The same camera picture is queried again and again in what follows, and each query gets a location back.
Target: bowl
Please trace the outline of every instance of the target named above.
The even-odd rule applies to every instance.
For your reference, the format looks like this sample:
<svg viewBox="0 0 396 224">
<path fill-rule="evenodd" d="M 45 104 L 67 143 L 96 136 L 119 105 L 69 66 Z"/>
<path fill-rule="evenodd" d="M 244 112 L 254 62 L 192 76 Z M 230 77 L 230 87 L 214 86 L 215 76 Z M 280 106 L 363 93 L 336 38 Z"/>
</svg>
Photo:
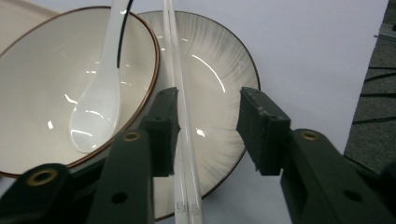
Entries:
<svg viewBox="0 0 396 224">
<path fill-rule="evenodd" d="M 0 55 L 0 174 L 16 177 L 43 163 L 69 167 L 94 158 L 74 149 L 68 134 L 72 111 L 101 56 L 108 7 L 89 7 L 50 19 Z M 129 128 L 155 91 L 160 49 L 136 15 L 127 20 L 120 57 L 121 108 L 116 133 Z"/>
<path fill-rule="evenodd" d="M 163 13 L 139 14 L 153 29 L 163 57 Z M 191 122 L 201 194 L 214 190 L 242 158 L 245 147 L 235 130 L 242 87 L 259 89 L 256 66 L 230 30 L 209 18 L 176 12 L 180 60 Z M 172 177 L 154 178 L 155 217 L 174 212 Z"/>
</svg>

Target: plate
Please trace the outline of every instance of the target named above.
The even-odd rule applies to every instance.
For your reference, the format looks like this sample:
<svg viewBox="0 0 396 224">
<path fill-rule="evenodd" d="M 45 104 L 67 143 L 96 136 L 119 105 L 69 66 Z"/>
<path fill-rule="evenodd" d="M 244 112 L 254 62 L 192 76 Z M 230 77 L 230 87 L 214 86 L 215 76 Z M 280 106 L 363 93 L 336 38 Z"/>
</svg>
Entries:
<svg viewBox="0 0 396 224">
<path fill-rule="evenodd" d="M 154 31 L 163 56 L 163 13 L 139 14 Z M 214 190 L 242 158 L 244 143 L 235 130 L 242 87 L 258 89 L 256 66 L 230 30 L 209 18 L 176 12 L 178 42 L 192 142 L 202 195 Z M 155 217 L 174 212 L 172 177 L 154 178 Z"/>
<path fill-rule="evenodd" d="M 109 12 L 108 7 L 89 7 L 56 16 L 0 55 L 1 175 L 16 177 L 50 162 L 75 167 L 111 144 L 109 139 L 84 154 L 74 149 L 68 134 L 72 110 L 98 68 Z M 148 103 L 160 57 L 154 33 L 130 15 L 120 61 L 117 131 L 131 126 Z"/>
</svg>

